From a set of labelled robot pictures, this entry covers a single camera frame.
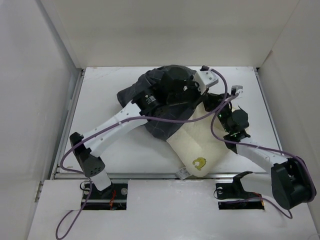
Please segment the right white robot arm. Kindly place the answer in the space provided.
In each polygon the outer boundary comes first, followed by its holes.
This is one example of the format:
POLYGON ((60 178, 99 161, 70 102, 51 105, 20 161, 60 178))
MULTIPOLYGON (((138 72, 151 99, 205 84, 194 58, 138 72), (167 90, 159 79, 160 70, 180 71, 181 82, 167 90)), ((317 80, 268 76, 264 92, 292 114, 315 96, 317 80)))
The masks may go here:
POLYGON ((246 132, 249 127, 248 113, 242 108, 232 110, 232 100, 237 95, 207 93, 204 109, 214 111, 226 135, 216 139, 237 155, 245 157, 270 175, 271 196, 284 209, 290 210, 301 203, 312 202, 317 190, 305 162, 298 156, 254 143, 246 132))

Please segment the cream pillow with yellow edge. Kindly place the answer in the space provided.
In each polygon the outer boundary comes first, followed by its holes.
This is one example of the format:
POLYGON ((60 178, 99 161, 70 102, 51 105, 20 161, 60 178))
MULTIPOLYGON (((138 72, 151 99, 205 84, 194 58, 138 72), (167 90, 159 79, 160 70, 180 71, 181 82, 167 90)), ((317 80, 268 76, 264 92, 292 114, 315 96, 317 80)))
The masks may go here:
POLYGON ((213 171, 230 153, 225 143, 216 139, 227 133, 218 118, 210 116, 190 123, 184 123, 166 141, 178 155, 186 170, 195 177, 204 177, 213 171))

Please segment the dark grey checked pillowcase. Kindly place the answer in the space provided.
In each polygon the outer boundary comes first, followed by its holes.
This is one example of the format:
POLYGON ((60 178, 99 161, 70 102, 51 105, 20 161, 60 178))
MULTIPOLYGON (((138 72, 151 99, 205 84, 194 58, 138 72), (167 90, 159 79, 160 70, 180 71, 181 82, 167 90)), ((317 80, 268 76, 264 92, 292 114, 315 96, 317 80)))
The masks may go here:
POLYGON ((182 65, 165 65, 142 74, 136 83, 120 90, 117 100, 122 107, 132 102, 142 116, 149 119, 144 125, 155 138, 166 141, 187 121, 204 99, 195 80, 196 71, 182 65))

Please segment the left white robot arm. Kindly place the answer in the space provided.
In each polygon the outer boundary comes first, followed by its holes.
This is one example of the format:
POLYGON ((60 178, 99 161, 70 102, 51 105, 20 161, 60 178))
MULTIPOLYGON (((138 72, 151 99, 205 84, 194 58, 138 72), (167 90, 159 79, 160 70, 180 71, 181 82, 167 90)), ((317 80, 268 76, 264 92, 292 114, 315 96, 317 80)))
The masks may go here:
POLYGON ((139 126, 155 130, 166 139, 193 114, 206 91, 202 71, 181 65, 154 68, 136 83, 117 93, 122 109, 88 133, 74 132, 71 148, 84 175, 93 182, 101 198, 111 195, 113 183, 101 159, 102 153, 118 139, 139 126))

